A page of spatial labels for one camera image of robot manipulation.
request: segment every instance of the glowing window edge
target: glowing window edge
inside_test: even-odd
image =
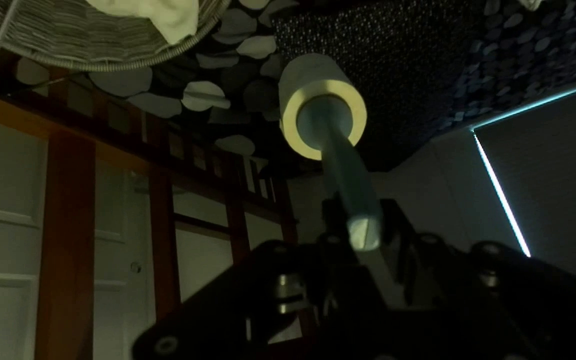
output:
[[[498,124],[498,123],[504,123],[504,120],[509,120],[509,118],[514,118],[514,116],[518,116],[518,114],[530,113],[530,111],[535,111],[535,109],[541,109],[541,106],[559,102],[559,101],[568,99],[568,97],[574,97],[574,95],[576,95],[576,89],[570,89],[570,90],[566,90],[566,93],[548,97],[548,99],[544,99],[544,101],[527,105],[527,106],[523,106],[523,109],[504,113],[504,114],[501,114],[501,116],[494,116],[494,118],[491,118],[491,120],[485,120],[485,123],[478,123],[478,124],[471,126],[473,139],[474,139],[474,143],[477,143],[477,149],[478,149],[480,158],[482,158],[482,163],[485,163],[485,168],[486,168],[486,173],[489,173],[489,178],[491,178],[491,182],[493,182],[493,186],[494,186],[494,193],[497,193],[497,196],[498,196],[498,200],[501,200],[501,204],[503,204],[503,208],[504,208],[504,214],[507,214],[507,218],[509,218],[509,223],[510,223],[510,229],[512,229],[516,241],[521,242],[523,252],[525,252],[528,259],[530,259],[532,254],[530,254],[528,242],[527,242],[527,239],[525,239],[525,232],[523,232],[523,229],[521,229],[521,224],[518,224],[518,221],[516,221],[516,217],[514,217],[514,212],[512,212],[512,207],[510,207],[510,202],[509,202],[509,198],[507,198],[504,186],[501,184],[501,181],[498,181],[498,177],[497,177],[497,173],[494,173],[494,168],[493,168],[493,164],[491,164],[491,158],[489,158],[489,155],[486,155],[480,139],[477,137],[477,130],[486,129],[486,126],[493,126],[493,124]]]

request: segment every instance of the black machine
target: black machine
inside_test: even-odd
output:
[[[396,202],[383,254],[406,306],[389,308],[351,249],[338,200],[317,244],[267,242],[135,345],[135,360],[257,359],[306,304],[312,360],[576,360],[576,277],[514,249],[457,250],[417,234]]]

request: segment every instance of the light strip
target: light strip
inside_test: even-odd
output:
[[[480,139],[478,139],[477,134],[473,134],[473,137],[474,137],[477,149],[480,150],[480,156],[482,156],[482,163],[485,163],[486,173],[489,173],[489,177],[491,177],[491,182],[493,182],[493,186],[494,186],[494,193],[497,193],[497,196],[498,196],[501,202],[503,202],[503,208],[504,208],[507,218],[509,218],[509,223],[510,223],[510,226],[512,226],[512,232],[514,232],[516,241],[521,242],[523,252],[530,259],[532,254],[530,254],[528,242],[527,242],[527,239],[525,239],[525,232],[523,232],[521,224],[518,224],[516,218],[514,218],[512,207],[510,207],[510,202],[509,202],[509,198],[507,198],[507,194],[504,194],[504,189],[503,189],[501,181],[497,178],[497,173],[494,173],[494,168],[493,168],[493,164],[491,164],[491,160],[489,160],[489,155],[486,155]]]
[[[550,105],[550,102],[557,102],[557,101],[563,101],[563,99],[568,99],[568,97],[574,97],[574,95],[576,95],[576,89],[570,89],[570,90],[566,90],[566,93],[548,97],[548,99],[544,99],[544,101],[527,105],[527,106],[523,106],[523,109],[510,111],[510,113],[504,113],[504,114],[501,114],[501,116],[497,116],[497,118],[482,120],[482,123],[471,126],[471,132],[477,132],[477,130],[480,130],[480,129],[493,126],[493,124],[497,124],[497,123],[504,123],[504,120],[509,120],[509,118],[512,118],[512,116],[518,116],[518,114],[523,114],[523,113],[530,113],[530,111],[535,111],[535,109],[546,106],[546,105]]]

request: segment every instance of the tape roll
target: tape roll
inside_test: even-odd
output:
[[[352,113],[348,140],[356,147],[366,130],[369,111],[363,95],[351,84],[340,67],[323,54],[306,54],[292,60],[280,80],[282,134],[291,149],[305,158],[323,160],[323,150],[312,149],[300,134],[299,114],[319,97],[338,97]]]

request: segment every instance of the white cloth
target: white cloth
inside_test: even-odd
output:
[[[120,19],[151,19],[169,45],[197,34],[200,0],[86,0],[93,9]]]

